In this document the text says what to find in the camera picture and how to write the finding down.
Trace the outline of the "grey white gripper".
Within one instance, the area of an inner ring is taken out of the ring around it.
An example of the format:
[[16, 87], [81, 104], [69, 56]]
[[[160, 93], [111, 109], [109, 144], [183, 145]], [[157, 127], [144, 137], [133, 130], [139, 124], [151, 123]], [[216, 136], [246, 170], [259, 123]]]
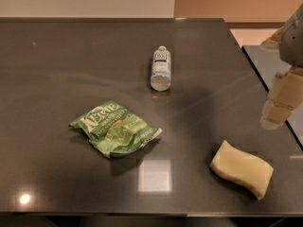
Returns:
[[279, 43], [280, 58], [291, 69], [274, 84], [265, 102], [260, 125], [265, 130], [280, 127], [303, 103], [303, 4], [284, 24]]

